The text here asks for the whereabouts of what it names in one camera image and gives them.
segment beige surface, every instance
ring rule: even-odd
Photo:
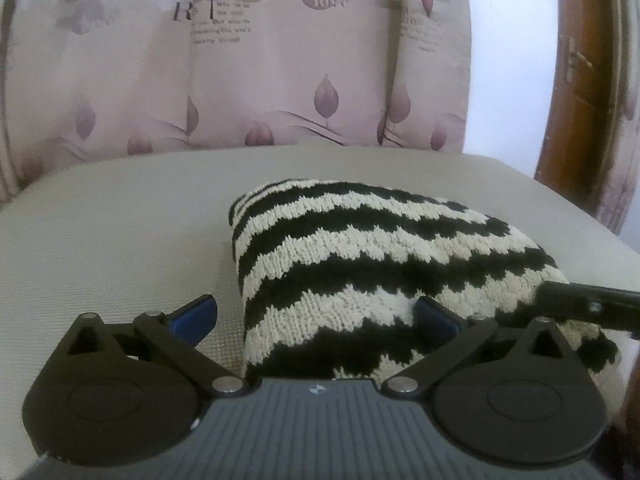
[[[237,368],[241,302],[228,207],[261,182],[296,176],[457,200],[524,231],[572,281],[640,290],[638,254],[555,193],[488,158],[306,145],[77,166],[39,181],[0,212],[0,478],[14,478],[34,458],[21,403],[81,312],[126,322],[212,292],[220,322],[201,349]],[[606,380],[615,407],[620,378]]]

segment black and white striped fabric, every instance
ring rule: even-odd
[[[463,205],[347,182],[286,180],[229,211],[244,303],[248,378],[382,382],[431,348],[412,306],[431,296],[462,317],[518,325],[543,280],[565,282],[516,228]],[[590,324],[561,330],[599,371],[616,347]]]

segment brown wooden door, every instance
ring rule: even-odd
[[[607,140],[611,0],[559,0],[556,84],[536,179],[586,208]]]

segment white circular logo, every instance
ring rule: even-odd
[[[322,395],[325,393],[326,388],[322,386],[322,384],[314,384],[313,386],[309,386],[309,391],[314,395]]]

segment striped knit beanie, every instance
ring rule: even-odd
[[[286,180],[229,211],[244,304],[247,378],[398,373],[432,348],[412,326],[431,296],[459,316],[522,326],[544,280],[566,282],[516,228],[455,202],[347,182]],[[593,371],[616,346],[595,325],[560,329]]]

